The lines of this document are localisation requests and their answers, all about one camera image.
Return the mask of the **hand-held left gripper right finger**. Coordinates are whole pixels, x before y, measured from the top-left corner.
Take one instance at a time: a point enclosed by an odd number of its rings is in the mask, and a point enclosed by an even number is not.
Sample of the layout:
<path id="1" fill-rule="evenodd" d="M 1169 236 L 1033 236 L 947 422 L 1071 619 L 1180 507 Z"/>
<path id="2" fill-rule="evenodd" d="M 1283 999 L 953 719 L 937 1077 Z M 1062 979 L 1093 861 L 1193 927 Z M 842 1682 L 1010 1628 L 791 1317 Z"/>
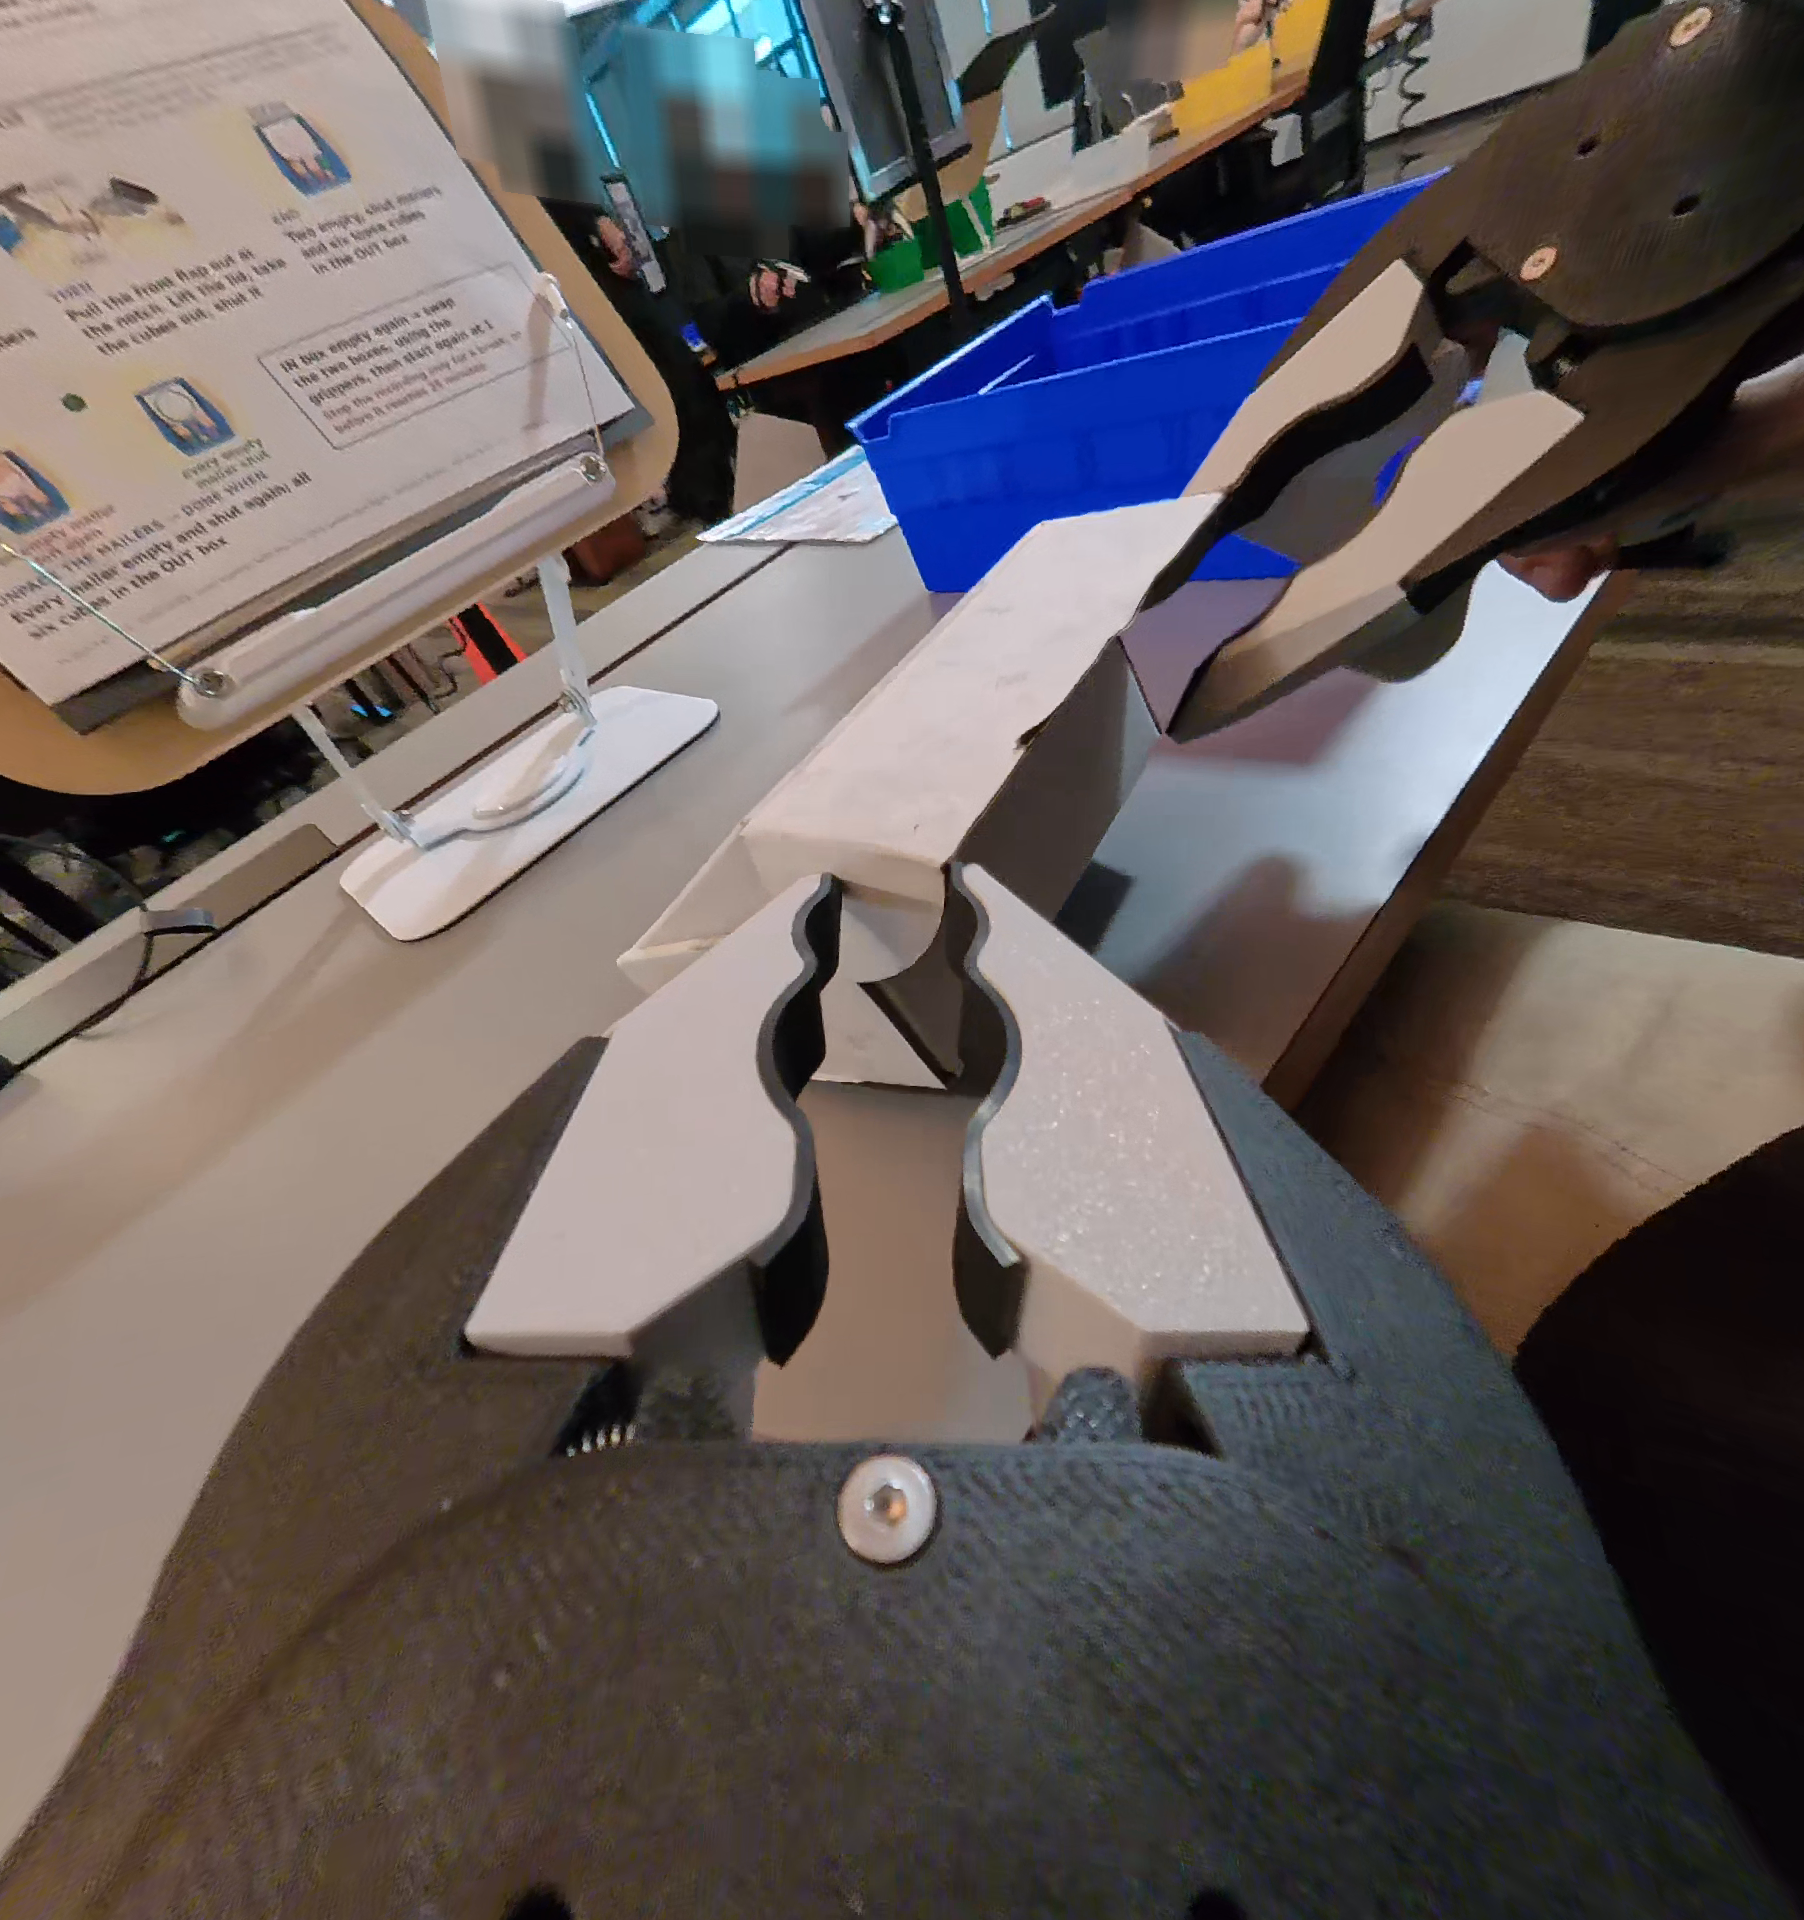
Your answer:
<path id="1" fill-rule="evenodd" d="M 975 861 L 943 922 L 978 1093 L 953 1286 L 987 1356 L 1031 1376 L 1301 1356 L 1309 1317 L 1191 1037 Z"/>

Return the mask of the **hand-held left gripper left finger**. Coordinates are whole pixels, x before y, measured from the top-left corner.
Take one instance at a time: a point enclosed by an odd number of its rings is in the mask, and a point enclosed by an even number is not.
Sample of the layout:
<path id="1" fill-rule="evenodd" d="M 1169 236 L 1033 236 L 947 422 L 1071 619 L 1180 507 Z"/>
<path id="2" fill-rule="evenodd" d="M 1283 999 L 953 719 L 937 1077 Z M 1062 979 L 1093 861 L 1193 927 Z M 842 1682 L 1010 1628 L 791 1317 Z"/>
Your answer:
<path id="1" fill-rule="evenodd" d="M 827 1286 L 799 1094 L 837 945 L 842 880 L 799 876 L 615 1025 L 467 1324 L 472 1350 L 799 1351 Z"/>

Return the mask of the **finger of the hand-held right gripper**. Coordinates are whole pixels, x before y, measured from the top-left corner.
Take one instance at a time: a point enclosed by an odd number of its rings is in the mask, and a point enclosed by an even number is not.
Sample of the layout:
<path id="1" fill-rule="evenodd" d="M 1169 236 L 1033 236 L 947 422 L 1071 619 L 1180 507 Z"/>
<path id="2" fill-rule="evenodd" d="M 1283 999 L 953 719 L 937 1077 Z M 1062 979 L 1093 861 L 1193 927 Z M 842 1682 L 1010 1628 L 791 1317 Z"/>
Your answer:
<path id="1" fill-rule="evenodd" d="M 1370 647 L 1405 635 L 1420 619 L 1413 577 L 1579 422 L 1578 404 L 1528 389 L 1435 424 L 1370 523 L 1301 566 L 1264 619 L 1191 675 L 1176 710 L 1176 739 L 1210 735 Z"/>
<path id="2" fill-rule="evenodd" d="M 1454 411 L 1473 375 L 1424 278 L 1393 259 L 1269 365 L 1188 493 L 1210 498 L 1210 530 L 1358 530 L 1385 471 Z"/>

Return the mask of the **blue plastic bin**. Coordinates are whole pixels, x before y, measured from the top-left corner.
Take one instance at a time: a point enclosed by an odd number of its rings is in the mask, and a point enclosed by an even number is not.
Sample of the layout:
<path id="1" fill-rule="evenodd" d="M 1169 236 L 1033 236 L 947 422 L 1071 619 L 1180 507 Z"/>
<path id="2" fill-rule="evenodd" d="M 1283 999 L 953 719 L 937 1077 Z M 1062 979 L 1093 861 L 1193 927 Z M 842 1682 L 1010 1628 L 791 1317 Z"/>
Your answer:
<path id="1" fill-rule="evenodd" d="M 1186 492 L 1289 332 L 1437 175 L 1033 300 L 848 422 L 929 590 L 1031 527 Z"/>

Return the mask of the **white cardboard mailer box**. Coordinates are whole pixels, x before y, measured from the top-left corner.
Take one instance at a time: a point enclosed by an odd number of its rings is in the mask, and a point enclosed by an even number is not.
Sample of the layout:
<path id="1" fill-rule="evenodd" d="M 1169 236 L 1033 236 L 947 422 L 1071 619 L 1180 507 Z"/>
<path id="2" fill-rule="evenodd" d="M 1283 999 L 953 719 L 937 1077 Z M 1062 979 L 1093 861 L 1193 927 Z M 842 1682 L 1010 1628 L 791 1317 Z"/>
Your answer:
<path id="1" fill-rule="evenodd" d="M 1006 853 L 1056 911 L 1154 731 L 1123 650 L 1214 498 L 1038 523 L 718 841 L 617 959 L 656 993 L 799 876 L 842 880 L 825 1077 L 929 1087 L 959 1074 L 964 986 L 947 871 Z"/>

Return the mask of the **person's right hand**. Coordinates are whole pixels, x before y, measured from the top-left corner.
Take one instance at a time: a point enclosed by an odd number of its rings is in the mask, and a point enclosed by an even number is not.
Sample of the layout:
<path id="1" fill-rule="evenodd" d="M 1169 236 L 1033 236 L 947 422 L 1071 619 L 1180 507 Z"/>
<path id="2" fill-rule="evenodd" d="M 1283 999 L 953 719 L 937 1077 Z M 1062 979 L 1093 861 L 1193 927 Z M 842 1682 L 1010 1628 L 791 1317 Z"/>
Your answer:
<path id="1" fill-rule="evenodd" d="M 1554 540 L 1518 548 L 1502 566 L 1547 599 L 1575 599 L 1620 564 L 1623 548 L 1751 500 L 1804 504 L 1804 349 L 1751 375 L 1695 452 L 1645 493 Z"/>

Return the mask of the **yellow plastic bin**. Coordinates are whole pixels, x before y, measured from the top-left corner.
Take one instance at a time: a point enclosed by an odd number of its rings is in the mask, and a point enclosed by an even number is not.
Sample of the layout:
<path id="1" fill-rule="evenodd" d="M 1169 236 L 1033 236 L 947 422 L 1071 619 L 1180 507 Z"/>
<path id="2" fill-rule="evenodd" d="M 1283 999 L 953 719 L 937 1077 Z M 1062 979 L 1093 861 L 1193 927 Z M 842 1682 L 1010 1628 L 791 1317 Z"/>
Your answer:
<path id="1" fill-rule="evenodd" d="M 1329 4 L 1203 4 L 1199 24 L 1209 32 L 1199 45 L 1217 63 L 1180 81 L 1172 107 L 1180 138 L 1258 125 L 1301 99 L 1322 52 Z"/>

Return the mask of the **white and wooden document stand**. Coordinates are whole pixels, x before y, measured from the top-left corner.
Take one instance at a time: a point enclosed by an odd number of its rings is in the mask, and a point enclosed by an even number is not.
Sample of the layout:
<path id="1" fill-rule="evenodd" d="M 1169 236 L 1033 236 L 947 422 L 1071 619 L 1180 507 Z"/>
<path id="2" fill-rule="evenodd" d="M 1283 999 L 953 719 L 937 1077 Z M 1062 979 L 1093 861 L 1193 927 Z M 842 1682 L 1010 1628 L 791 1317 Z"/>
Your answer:
<path id="1" fill-rule="evenodd" d="M 0 775 L 58 790 L 140 790 L 187 775 L 240 739 L 294 714 L 339 771 L 375 835 L 345 871 L 345 891 L 390 938 L 427 940 L 595 820 L 712 728 L 705 697 L 590 689 L 569 586 L 569 548 L 656 487 L 678 452 L 663 375 L 564 234 L 543 212 L 528 147 L 467 76 L 440 59 L 448 4 L 431 4 L 423 39 L 394 4 L 353 4 L 446 125 L 543 266 L 538 293 L 557 323 L 597 343 L 645 420 L 615 438 L 597 430 L 571 457 L 364 558 L 338 579 L 247 624 L 201 658 L 153 656 L 84 703 L 48 705 L 0 669 Z M 315 698 L 490 590 L 538 571 L 555 632 L 555 710 L 510 744 L 486 750 L 431 801 L 381 801 L 366 768 L 346 765 Z"/>

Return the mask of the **green plastic bin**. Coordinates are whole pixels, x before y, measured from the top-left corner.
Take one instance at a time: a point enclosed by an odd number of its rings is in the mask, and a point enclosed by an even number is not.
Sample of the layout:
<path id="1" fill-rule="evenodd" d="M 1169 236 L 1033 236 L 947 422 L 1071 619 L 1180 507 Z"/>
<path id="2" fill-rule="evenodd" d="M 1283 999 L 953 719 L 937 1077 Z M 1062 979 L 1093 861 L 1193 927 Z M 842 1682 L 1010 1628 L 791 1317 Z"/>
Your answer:
<path id="1" fill-rule="evenodd" d="M 979 257 L 992 246 L 992 198 L 991 182 L 978 182 L 969 193 L 950 198 L 943 204 L 947 228 L 937 228 L 929 213 L 916 217 L 895 231 L 887 243 L 882 243 L 868 257 L 868 283 L 878 293 L 901 293 L 927 278 L 939 275 L 939 239 L 950 236 L 957 257 Z"/>

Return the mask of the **black tripod pole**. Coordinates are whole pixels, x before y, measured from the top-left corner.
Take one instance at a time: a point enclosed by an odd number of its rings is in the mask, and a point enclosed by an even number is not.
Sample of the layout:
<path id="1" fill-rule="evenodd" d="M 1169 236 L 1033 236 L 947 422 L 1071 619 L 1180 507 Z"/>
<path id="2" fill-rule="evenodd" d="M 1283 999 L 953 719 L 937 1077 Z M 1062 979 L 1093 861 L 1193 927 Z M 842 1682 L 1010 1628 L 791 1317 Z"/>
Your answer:
<path id="1" fill-rule="evenodd" d="M 904 4 L 866 4 L 868 29 L 878 36 L 887 63 L 891 63 L 891 89 L 901 107 L 901 123 L 906 133 L 906 147 L 914 155 L 914 175 L 925 191 L 925 212 L 929 231 L 937 234 L 937 271 L 947 289 L 947 323 L 953 343 L 964 346 L 975 332 L 969 295 L 959 275 L 957 236 L 947 220 L 947 201 L 939 191 L 937 159 L 929 147 L 929 123 L 922 102 L 916 76 L 914 76 L 914 48 L 906 39 L 906 10 Z"/>

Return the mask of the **background work table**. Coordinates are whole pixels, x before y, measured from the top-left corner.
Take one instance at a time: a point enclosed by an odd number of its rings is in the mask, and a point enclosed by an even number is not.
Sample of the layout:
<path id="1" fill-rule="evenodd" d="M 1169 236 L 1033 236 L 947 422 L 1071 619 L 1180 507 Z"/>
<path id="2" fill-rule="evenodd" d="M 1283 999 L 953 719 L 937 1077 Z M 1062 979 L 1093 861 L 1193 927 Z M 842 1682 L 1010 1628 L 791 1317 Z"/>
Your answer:
<path id="1" fill-rule="evenodd" d="M 1297 112 L 1304 91 L 1269 117 Z M 1038 188 L 1042 204 L 1033 212 L 1033 217 L 1000 228 L 987 255 L 959 259 L 966 295 L 987 300 L 1006 289 L 1015 271 L 1083 234 L 1088 234 L 1095 246 L 1103 243 L 1105 231 L 1125 234 L 1133 217 L 1150 204 L 1158 183 L 1203 159 L 1221 155 L 1232 142 L 1269 123 L 1235 123 L 1201 138 L 1180 138 L 1172 129 L 1176 105 L 1179 99 L 1160 107 L 1147 107 L 1135 129 L 1067 159 L 1062 169 Z M 842 360 L 866 356 L 878 346 L 891 346 L 943 311 L 947 289 L 939 275 L 901 293 L 868 293 L 856 308 L 845 308 L 842 312 L 791 332 L 740 368 L 723 374 L 718 381 L 732 393 L 743 393 L 772 379 L 790 379 L 794 374 L 816 374 Z"/>

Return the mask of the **person's beige pants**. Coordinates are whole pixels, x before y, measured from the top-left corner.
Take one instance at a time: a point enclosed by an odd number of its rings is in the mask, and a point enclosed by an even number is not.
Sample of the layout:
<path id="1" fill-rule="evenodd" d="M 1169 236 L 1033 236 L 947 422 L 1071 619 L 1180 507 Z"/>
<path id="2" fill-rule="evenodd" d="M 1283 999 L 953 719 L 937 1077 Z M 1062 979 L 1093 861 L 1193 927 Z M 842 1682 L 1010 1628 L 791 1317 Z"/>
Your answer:
<path id="1" fill-rule="evenodd" d="M 1301 1124 L 1515 1356 L 1623 1232 L 1804 1124 L 1804 957 L 1445 900 Z"/>

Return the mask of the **upright display panel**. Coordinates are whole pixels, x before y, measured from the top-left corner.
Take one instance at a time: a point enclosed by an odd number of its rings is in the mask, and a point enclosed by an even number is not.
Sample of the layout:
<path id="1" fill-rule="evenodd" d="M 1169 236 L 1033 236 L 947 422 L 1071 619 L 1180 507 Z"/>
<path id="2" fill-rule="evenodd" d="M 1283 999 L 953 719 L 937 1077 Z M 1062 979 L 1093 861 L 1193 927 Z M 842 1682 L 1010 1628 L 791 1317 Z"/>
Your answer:
<path id="1" fill-rule="evenodd" d="M 799 4 L 799 14 L 866 201 L 922 177 L 916 146 L 937 165 L 969 155 L 957 66 L 935 4 Z M 914 70 L 922 136 L 904 112 L 899 44 Z"/>

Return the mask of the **blue-bordered paper sheet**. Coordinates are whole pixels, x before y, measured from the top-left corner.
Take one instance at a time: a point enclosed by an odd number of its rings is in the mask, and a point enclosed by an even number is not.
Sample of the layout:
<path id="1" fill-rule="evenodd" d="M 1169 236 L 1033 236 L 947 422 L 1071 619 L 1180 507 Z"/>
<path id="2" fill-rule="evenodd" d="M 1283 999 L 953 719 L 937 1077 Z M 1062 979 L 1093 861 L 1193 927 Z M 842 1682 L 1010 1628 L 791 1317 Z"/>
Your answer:
<path id="1" fill-rule="evenodd" d="M 899 527 L 868 449 L 853 446 L 770 498 L 709 523 L 700 545 L 871 545 Z"/>

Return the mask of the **printed instruction sheet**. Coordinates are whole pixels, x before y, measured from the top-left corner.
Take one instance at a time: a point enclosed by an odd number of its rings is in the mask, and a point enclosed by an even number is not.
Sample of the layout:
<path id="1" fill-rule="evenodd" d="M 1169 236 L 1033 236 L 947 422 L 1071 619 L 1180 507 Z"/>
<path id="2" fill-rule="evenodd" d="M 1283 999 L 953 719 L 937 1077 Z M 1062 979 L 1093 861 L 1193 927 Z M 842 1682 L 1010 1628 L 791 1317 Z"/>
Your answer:
<path id="1" fill-rule="evenodd" d="M 201 658 L 645 420 L 351 4 L 0 4 L 0 669 Z"/>

